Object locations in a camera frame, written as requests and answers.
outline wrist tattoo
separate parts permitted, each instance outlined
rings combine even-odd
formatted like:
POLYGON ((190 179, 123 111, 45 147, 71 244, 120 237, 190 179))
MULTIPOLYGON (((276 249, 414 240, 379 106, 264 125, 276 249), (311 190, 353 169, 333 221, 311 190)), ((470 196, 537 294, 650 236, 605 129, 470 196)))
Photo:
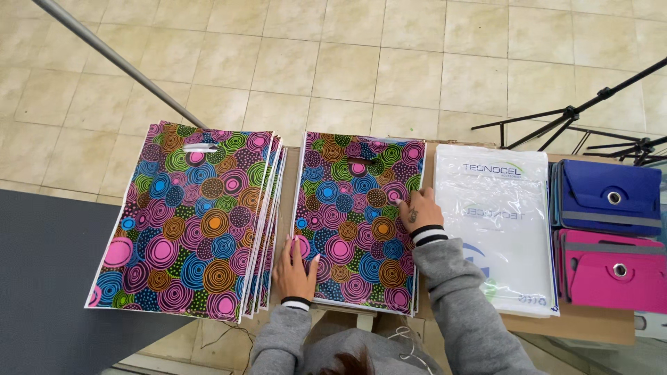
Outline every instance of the wrist tattoo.
POLYGON ((412 210, 410 210, 410 217, 408 218, 408 221, 411 222, 411 223, 414 223, 415 221, 417 221, 417 214, 418 213, 419 213, 419 211, 415 210, 414 208, 412 210))

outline hair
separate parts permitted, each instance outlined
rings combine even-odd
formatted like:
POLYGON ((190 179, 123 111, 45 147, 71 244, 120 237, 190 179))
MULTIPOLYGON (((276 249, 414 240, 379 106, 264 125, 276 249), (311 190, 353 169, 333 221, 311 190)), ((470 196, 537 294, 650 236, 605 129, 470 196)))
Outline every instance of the hair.
POLYGON ((364 346, 357 356, 350 353, 338 353, 334 357, 340 361, 341 366, 336 370, 323 368, 318 375, 374 375, 373 362, 368 356, 368 349, 364 346))

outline clear plastic bag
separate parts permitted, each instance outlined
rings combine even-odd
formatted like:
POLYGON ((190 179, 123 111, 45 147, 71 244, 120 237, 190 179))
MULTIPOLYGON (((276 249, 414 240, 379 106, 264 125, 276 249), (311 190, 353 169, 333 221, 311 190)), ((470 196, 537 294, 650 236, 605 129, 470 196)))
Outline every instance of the clear plastic bag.
POLYGON ((464 241, 481 289, 499 312, 559 316, 544 152, 439 145, 436 203, 445 231, 464 241))

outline hand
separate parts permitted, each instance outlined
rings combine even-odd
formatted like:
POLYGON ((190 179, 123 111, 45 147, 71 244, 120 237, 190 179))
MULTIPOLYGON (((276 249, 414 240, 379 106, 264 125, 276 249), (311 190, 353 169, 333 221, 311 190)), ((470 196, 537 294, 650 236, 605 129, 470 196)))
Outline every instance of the hand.
POLYGON ((301 260, 300 241, 295 241, 294 243, 295 245, 292 247, 292 240, 287 235, 280 259, 275 267, 273 267, 273 282, 278 286, 281 298, 301 297, 312 301, 313 297, 315 297, 315 281, 317 280, 319 254, 310 262, 310 269, 307 276, 301 260))
POLYGON ((423 187, 420 191, 414 190, 411 196, 410 207, 402 200, 397 200, 401 211, 401 220, 408 232, 428 225, 443 225, 442 211, 436 204, 433 189, 423 187))

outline black stand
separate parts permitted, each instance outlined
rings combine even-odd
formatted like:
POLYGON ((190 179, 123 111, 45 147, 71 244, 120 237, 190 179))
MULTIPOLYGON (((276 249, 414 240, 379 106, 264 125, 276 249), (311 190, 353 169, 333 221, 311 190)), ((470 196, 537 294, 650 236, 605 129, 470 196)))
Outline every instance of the black stand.
POLYGON ((589 135, 597 134, 597 135, 605 135, 606 137, 613 137, 616 139, 623 139, 630 142, 590 146, 587 147, 586 149, 606 149, 606 148, 628 147, 628 146, 630 147, 612 153, 584 152, 584 155, 600 156, 600 157, 619 157, 620 161, 623 161, 626 158, 632 158, 634 159, 633 164, 635 166, 646 165, 648 163, 653 163, 654 161, 667 160, 667 156, 664 155, 651 155, 652 152, 656 151, 655 146, 667 143, 667 137, 661 137, 652 141, 650 138, 628 137, 626 135, 618 135, 613 133, 606 133, 604 131, 582 129, 580 127, 571 127, 570 129, 576 131, 583 131, 584 133, 586 133, 581 138, 579 144, 572 152, 573 155, 579 152, 581 147, 584 145, 584 142, 586 142, 586 140, 588 139, 589 135))
POLYGON ((656 64, 653 64, 651 67, 647 68, 646 70, 643 70, 642 72, 636 74, 635 76, 631 77, 630 79, 627 79, 626 81, 623 81, 621 84, 617 85, 616 87, 610 89, 609 87, 605 87, 604 89, 600 90, 598 92, 598 96, 595 98, 587 101, 586 103, 580 105, 579 107, 573 107, 569 105, 566 108, 563 109, 556 109, 555 111, 549 111, 549 112, 542 112, 542 113, 537 113, 535 115, 529 115, 529 116, 523 116, 523 117, 517 117, 515 119, 509 119, 509 120, 504 120, 504 121, 498 121, 498 122, 493 122, 493 123, 487 123, 485 125, 479 125, 479 126, 473 126, 471 130, 477 130, 481 129, 483 127, 491 127, 491 126, 500 126, 500 148, 502 149, 513 149, 516 146, 522 145, 526 143, 527 141, 530 141, 531 139, 535 137, 542 137, 544 134, 547 134, 549 131, 554 129, 555 127, 559 126, 562 124, 560 129, 556 131, 554 135, 549 138, 546 142, 544 142, 544 145, 542 145, 538 151, 544 151, 558 136, 565 131, 573 122, 577 121, 579 119, 579 113, 582 113, 583 111, 586 111, 588 108, 592 107, 593 105, 596 105, 597 103, 600 103, 603 100, 607 100, 610 97, 614 96, 615 93, 619 92, 620 90, 623 90, 624 88, 628 87, 629 85, 632 85, 633 83, 639 81, 640 79, 646 77, 647 75, 659 70, 660 68, 667 66, 667 57, 665 57, 663 60, 657 62, 656 64), (517 122, 517 121, 523 121, 523 120, 528 120, 528 119, 536 119, 538 117, 544 117, 544 116, 549 116, 549 115, 557 115, 561 113, 562 115, 555 119, 554 121, 551 121, 550 123, 546 124, 545 126, 541 127, 540 129, 537 129, 536 131, 533 131, 531 134, 528 134, 527 136, 523 137, 522 139, 519 139, 518 141, 512 143, 509 146, 505 146, 505 124, 507 123, 512 123, 512 122, 517 122))

